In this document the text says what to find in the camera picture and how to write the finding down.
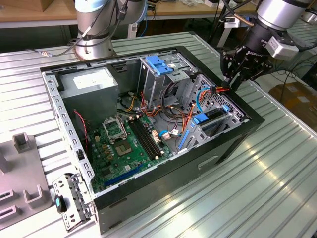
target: yellow wire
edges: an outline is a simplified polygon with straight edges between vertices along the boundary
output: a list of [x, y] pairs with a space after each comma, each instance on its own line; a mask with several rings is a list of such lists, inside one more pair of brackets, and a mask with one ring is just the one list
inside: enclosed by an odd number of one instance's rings
[[134, 99], [135, 99], [135, 97], [132, 97], [132, 102], [131, 102], [131, 105], [130, 105], [130, 107], [129, 107], [128, 109], [126, 109], [126, 110], [125, 110], [126, 112], [129, 112], [129, 111], [131, 111], [131, 110], [132, 110], [133, 105], [134, 105]]

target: ram slot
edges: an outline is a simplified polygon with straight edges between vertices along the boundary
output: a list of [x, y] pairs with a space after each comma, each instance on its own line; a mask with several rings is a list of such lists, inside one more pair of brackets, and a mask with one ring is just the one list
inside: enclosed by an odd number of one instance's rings
[[161, 156], [161, 153], [157, 146], [154, 144], [152, 138], [149, 136], [143, 125], [138, 120], [129, 121], [128, 125], [130, 126], [131, 130], [133, 131], [141, 146], [147, 152], [151, 160], [154, 160], [156, 156]]

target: metal workbench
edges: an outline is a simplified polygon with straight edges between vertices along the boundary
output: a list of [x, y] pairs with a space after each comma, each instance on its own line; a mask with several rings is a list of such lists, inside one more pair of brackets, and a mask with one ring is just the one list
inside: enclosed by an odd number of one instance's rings
[[[199, 37], [177, 33], [113, 42], [119, 54], [184, 45], [221, 77], [219, 56]], [[58, 54], [65, 47], [51, 48]], [[74, 170], [54, 120], [39, 68], [77, 61], [37, 53], [0, 54], [0, 142], [12, 134], [36, 137], [52, 182]], [[224, 163], [110, 230], [104, 237], [310, 237], [317, 230], [317, 135], [257, 85], [237, 92], [265, 122]], [[53, 206], [0, 237], [99, 237], [90, 221], [67, 234]]]

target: blue pcie slot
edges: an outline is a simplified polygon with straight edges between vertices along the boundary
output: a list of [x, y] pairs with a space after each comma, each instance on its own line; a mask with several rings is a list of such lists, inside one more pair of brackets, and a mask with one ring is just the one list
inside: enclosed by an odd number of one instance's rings
[[134, 169], [132, 169], [132, 170], [130, 170], [128, 172], [125, 172], [124, 174], [119, 175], [118, 177], [115, 177], [113, 179], [110, 179], [107, 182], [104, 182], [104, 186], [107, 187], [107, 186], [110, 186], [110, 185], [112, 185], [114, 183], [117, 183], [117, 182], [119, 182], [121, 180], [126, 179], [127, 177], [137, 173], [142, 166], [143, 166], [143, 164], [139, 165], [138, 167], [136, 167], [136, 168], [134, 168]]

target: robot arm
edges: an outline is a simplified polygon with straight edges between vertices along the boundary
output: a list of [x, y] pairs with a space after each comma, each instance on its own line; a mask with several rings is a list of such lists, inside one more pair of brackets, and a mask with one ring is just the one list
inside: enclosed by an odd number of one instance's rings
[[84, 60], [108, 57], [114, 54], [111, 34], [118, 24], [140, 22], [147, 13], [146, 0], [76, 0], [79, 37], [77, 56]]
[[258, 17], [242, 44], [221, 54], [224, 87], [236, 91], [242, 81], [255, 80], [273, 68], [269, 56], [290, 60], [300, 49], [288, 36], [292, 27], [312, 0], [264, 0]]

